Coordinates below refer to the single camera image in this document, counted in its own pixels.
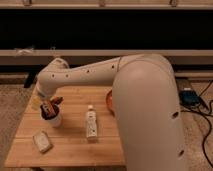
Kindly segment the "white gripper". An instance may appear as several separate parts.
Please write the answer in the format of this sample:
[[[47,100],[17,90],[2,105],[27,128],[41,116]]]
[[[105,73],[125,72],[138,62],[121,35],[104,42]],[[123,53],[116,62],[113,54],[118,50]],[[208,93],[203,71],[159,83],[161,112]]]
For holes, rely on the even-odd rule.
[[[45,88],[44,86],[37,84],[36,85],[36,92],[37,95],[42,99],[50,99],[54,94],[55,94],[55,90],[51,89],[51,88]],[[32,99],[32,103],[31,103],[31,108],[35,111],[40,109],[40,106],[42,105],[42,101],[41,99],[35,96]]]

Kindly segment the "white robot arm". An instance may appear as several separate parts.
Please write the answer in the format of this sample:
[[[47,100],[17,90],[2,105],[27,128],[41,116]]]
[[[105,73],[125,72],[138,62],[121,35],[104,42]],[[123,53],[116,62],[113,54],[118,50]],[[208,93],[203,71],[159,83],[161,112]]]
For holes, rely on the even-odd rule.
[[[36,82],[41,100],[64,86],[110,86],[127,171],[189,171],[177,84],[161,54],[120,56],[77,68],[62,58]]]

